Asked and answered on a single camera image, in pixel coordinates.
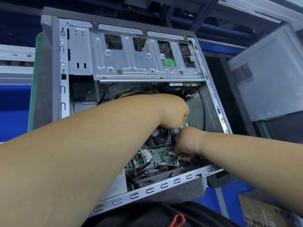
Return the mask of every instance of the green circuit board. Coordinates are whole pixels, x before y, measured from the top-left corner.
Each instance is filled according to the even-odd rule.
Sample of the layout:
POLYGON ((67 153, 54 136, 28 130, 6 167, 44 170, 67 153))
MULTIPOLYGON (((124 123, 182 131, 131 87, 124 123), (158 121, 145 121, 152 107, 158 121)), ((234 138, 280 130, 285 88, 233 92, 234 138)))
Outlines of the green circuit board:
MULTIPOLYGON (((145 169, 152 168, 152 167, 155 167, 156 165, 161 165, 161 164, 174 165, 176 163, 177 158, 175 156, 169 154, 169 152, 172 152, 174 150, 177 135, 178 135, 180 129, 185 126, 191 126, 188 117, 185 119, 185 122, 183 123, 183 125, 180 128, 170 130, 172 142, 169 145, 164 145, 161 147, 149 149, 149 152, 151 154, 151 162, 145 169)), ((144 163, 144 161, 146 161, 146 156, 143 153, 137 153, 134 156, 133 160, 135 162, 135 164, 134 164, 135 168, 138 169, 138 168, 142 167, 143 165, 145 165, 146 162, 144 163)), ((129 163, 127 164, 127 168, 125 169, 125 171, 126 171, 126 173, 133 171, 131 161, 129 161, 129 163)))

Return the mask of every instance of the hand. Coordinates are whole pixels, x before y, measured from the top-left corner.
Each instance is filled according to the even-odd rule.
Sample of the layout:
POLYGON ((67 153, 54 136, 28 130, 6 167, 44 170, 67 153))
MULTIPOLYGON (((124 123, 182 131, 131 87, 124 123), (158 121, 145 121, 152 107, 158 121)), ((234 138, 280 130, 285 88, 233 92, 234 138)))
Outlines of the hand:
POLYGON ((189 161, 194 155, 201 155, 201 139, 203 131, 194 127, 184 127, 180 130, 173 155, 178 156, 183 153, 180 158, 183 161, 189 161))
POLYGON ((168 129, 176 129, 182 126, 188 113, 189 108, 185 101, 174 95, 157 94, 157 102, 163 109, 163 120, 160 126, 168 129))

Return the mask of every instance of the forearm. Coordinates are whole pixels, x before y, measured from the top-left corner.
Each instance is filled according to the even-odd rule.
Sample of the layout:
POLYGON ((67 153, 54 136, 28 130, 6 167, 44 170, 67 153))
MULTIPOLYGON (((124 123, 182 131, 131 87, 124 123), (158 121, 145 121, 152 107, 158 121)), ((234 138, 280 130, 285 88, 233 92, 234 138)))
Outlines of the forearm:
POLYGON ((81 225, 163 113, 159 96, 131 96, 2 144, 1 225, 81 225))
POLYGON ((303 145, 201 131, 199 152, 303 215, 303 145))

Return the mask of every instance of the person's left hand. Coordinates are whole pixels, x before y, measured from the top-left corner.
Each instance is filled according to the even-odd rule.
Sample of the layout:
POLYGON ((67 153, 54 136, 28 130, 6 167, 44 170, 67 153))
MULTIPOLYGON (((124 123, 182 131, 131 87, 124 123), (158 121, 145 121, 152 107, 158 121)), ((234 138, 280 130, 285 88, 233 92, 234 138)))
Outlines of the person's left hand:
POLYGON ((153 96, 157 98, 163 112, 163 120, 160 126, 168 129, 181 127, 189 113, 189 108, 185 101, 178 96, 169 94, 153 96))

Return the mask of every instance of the person's right hand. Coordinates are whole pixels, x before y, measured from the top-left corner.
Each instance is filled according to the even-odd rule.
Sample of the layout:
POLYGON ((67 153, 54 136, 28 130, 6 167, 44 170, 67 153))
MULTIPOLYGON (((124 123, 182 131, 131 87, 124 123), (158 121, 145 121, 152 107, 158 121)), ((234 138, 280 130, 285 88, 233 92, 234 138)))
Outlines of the person's right hand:
POLYGON ((181 160, 189 161, 194 155, 201 155, 201 142, 203 131, 194 127, 184 127, 180 130, 173 155, 178 156, 183 153, 181 160))

